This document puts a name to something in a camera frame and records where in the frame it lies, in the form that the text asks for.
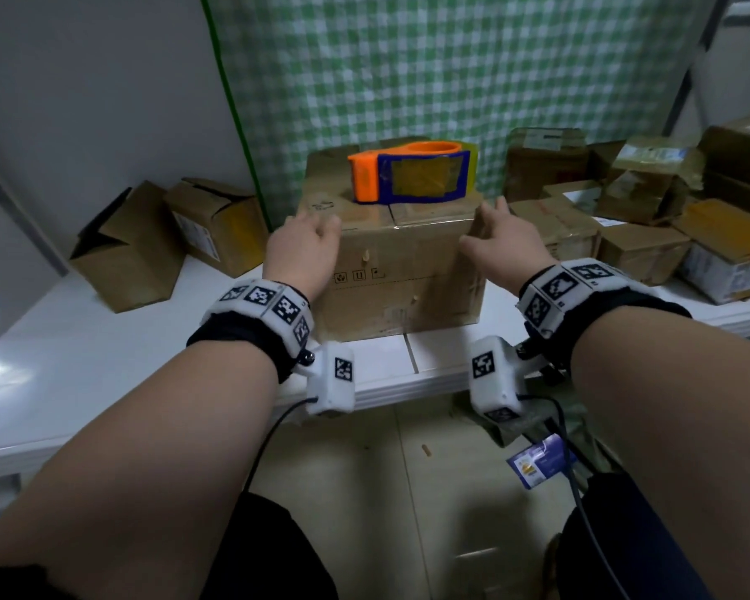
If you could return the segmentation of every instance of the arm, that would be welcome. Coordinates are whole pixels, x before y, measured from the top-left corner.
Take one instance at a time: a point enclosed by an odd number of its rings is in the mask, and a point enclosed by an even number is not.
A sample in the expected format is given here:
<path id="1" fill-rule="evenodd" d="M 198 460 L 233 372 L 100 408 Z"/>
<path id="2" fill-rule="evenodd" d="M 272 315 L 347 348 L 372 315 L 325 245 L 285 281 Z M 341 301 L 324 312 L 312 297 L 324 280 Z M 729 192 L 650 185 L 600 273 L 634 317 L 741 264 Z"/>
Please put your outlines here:
<path id="1" fill-rule="evenodd" d="M 316 298 L 340 224 L 300 215 L 264 277 Z M 198 342 L 88 424 L 0 517 L 0 566 L 40 564 L 80 598 L 197 598 L 270 419 L 275 366 Z"/>
<path id="2" fill-rule="evenodd" d="M 518 294 L 556 261 L 502 198 L 489 239 L 461 249 Z M 750 598 L 750 341 L 658 310 L 621 307 L 572 353 L 572 380 L 648 501 L 717 598 Z"/>

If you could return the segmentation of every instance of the white table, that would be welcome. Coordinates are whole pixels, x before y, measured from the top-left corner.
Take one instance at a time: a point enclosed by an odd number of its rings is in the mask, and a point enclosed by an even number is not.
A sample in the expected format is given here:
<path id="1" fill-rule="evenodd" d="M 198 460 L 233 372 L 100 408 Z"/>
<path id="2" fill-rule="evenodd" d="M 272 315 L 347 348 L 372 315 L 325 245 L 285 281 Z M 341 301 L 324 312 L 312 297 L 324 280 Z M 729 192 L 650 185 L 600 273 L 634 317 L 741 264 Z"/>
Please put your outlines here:
<path id="1" fill-rule="evenodd" d="M 76 273 L 63 278 L 0 339 L 0 477 L 41 466 L 179 352 L 233 282 L 188 257 L 169 301 L 115 314 Z M 697 320 L 750 336 L 750 300 L 710 305 L 680 282 L 660 292 Z M 527 337 L 515 303 L 488 284 L 478 324 L 352 342 L 357 408 L 466 389 L 468 342 L 488 334 L 511 343 Z M 292 376 L 279 401 L 294 403 L 304 390 L 305 380 Z"/>

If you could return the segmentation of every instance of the black cable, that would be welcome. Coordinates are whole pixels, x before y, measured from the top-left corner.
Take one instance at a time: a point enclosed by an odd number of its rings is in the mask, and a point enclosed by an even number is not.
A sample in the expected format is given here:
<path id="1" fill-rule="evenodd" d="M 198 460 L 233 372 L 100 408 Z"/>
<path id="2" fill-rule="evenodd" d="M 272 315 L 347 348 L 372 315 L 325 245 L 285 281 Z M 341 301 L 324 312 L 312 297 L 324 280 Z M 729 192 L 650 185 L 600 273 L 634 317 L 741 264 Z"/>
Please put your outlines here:
<path id="1" fill-rule="evenodd" d="M 284 419 L 286 419 L 294 410 L 300 408 L 303 404 L 310 404 L 315 403 L 319 398 L 316 397 L 308 397 L 305 400 L 300 400 L 300 402 L 295 402 L 292 404 L 288 409 L 286 409 L 286 412 L 281 414 L 280 417 L 278 417 L 278 420 L 275 422 L 275 425 L 272 426 L 270 429 L 270 432 L 267 433 L 266 437 L 264 438 L 264 441 L 261 443 L 260 449 L 258 449 L 258 453 L 256 454 L 256 459 L 252 463 L 252 467 L 250 468 L 250 473 L 247 474 L 247 482 L 245 482 L 245 488 L 241 491 L 242 493 L 249 493 L 250 492 L 250 484 L 253 482 L 253 476 L 256 475 L 256 470 L 258 469 L 258 464 L 261 461 L 261 457 L 264 455 L 264 449 L 267 447 L 267 445 L 270 443 L 270 440 L 272 439 L 273 434 L 275 433 L 275 430 L 278 428 L 278 426 L 283 422 Z"/>
<path id="2" fill-rule="evenodd" d="M 620 591 L 620 595 L 625 600 L 630 600 L 630 596 L 625 591 L 625 588 L 620 583 L 620 580 L 617 578 L 617 575 L 614 574 L 613 569 L 611 568 L 611 565 L 609 564 L 608 559 L 605 557 L 605 554 L 603 554 L 603 549 L 600 547 L 600 543 L 598 543 L 598 538 L 594 536 L 594 531 L 592 530 L 592 525 L 589 522 L 589 518 L 586 516 L 586 510 L 583 509 L 583 503 L 580 502 L 580 491 L 578 490 L 578 484 L 575 483 L 575 474 L 573 473 L 572 464 L 570 463 L 570 438 L 567 434 L 567 426 L 566 426 L 566 420 L 564 419 L 564 409 L 561 408 L 560 402 L 556 398 L 552 398 L 550 396 L 536 396 L 536 395 L 524 395 L 524 396 L 517 396 L 521 401 L 525 400 L 546 400 L 549 403 L 553 403 L 556 407 L 556 411 L 558 412 L 558 432 L 561 435 L 561 440 L 564 441 L 564 473 L 566 474 L 567 479 L 570 481 L 570 488 L 572 489 L 572 497 L 575 499 L 575 506 L 577 507 L 578 511 L 580 512 L 580 517 L 583 518 L 583 524 L 586 527 L 586 532 L 589 533 L 590 538 L 592 539 L 592 544 L 594 544 L 594 549 L 597 550 L 597 555 L 600 556 L 600 560 L 603 562 L 603 566 L 605 566 L 605 569 L 609 572 L 609 575 L 611 576 L 611 579 L 614 581 L 614 585 L 617 586 L 617 589 Z"/>

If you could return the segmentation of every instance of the forearm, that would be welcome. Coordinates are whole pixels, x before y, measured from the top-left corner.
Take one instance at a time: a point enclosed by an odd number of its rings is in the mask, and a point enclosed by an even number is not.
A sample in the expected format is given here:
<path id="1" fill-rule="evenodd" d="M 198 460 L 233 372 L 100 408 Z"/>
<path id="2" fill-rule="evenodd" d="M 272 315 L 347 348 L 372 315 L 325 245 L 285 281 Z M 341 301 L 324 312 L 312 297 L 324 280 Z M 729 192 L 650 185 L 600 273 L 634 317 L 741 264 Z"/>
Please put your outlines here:
<path id="1" fill-rule="evenodd" d="M 156 596 L 196 597 L 277 382 L 272 361 L 250 343 L 181 352 L 68 442 L 6 511 L 0 565 L 41 563 L 76 592 L 100 577 L 125 597 L 164 580 L 181 587 Z M 167 571 L 160 577 L 157 565 Z"/>
<path id="2" fill-rule="evenodd" d="M 667 312 L 594 322 L 572 379 L 718 598 L 750 597 L 750 341 Z"/>

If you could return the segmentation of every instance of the beige floor tile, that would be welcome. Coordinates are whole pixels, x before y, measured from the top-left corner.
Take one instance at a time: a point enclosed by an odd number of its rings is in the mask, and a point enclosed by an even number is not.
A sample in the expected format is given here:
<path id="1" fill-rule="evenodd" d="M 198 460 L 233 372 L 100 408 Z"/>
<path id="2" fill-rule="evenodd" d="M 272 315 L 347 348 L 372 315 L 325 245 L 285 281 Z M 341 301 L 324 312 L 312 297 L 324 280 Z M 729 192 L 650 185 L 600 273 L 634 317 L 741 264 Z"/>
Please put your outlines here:
<path id="1" fill-rule="evenodd" d="M 284 425 L 252 490 L 292 513 L 343 600 L 427 600 L 393 407 Z"/>
<path id="2" fill-rule="evenodd" d="M 570 487 L 556 476 L 526 490 L 505 460 L 527 441 L 500 449 L 450 404 L 396 406 L 432 597 L 535 598 L 545 547 L 574 507 Z"/>

